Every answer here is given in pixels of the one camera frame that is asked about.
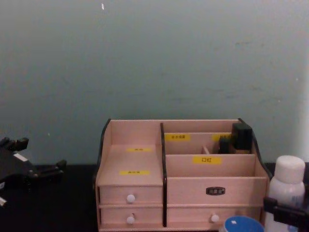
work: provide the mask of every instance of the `blue container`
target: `blue container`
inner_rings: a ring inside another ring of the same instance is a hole
[[[257,220],[245,217],[234,216],[229,217],[224,223],[225,232],[264,232],[264,227]]]

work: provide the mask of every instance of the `white bottle cap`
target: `white bottle cap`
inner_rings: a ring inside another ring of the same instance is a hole
[[[296,156],[280,156],[276,161],[275,177],[287,184],[298,184],[303,181],[305,162]]]

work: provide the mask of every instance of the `black tabletop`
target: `black tabletop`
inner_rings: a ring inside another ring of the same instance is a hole
[[[274,164],[267,164],[273,173]],[[0,208],[0,232],[98,232],[92,190],[94,165],[68,166],[60,183],[28,193],[6,190]],[[307,168],[305,181],[309,182]]]

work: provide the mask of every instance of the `painted wall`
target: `painted wall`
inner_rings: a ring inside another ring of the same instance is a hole
[[[265,161],[309,161],[308,1],[101,4],[0,1],[0,136],[34,163],[96,162],[109,117],[241,117]]]

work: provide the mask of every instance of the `white drawer knob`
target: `white drawer knob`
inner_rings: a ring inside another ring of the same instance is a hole
[[[218,222],[219,221],[219,216],[217,215],[217,214],[213,214],[212,216],[211,216],[211,221],[212,222]]]
[[[126,222],[127,224],[132,225],[135,222],[134,214],[131,214],[131,216],[127,217]]]
[[[126,201],[127,201],[128,203],[133,203],[133,202],[135,202],[135,196],[134,196],[133,194],[128,195],[128,196],[126,197]]]

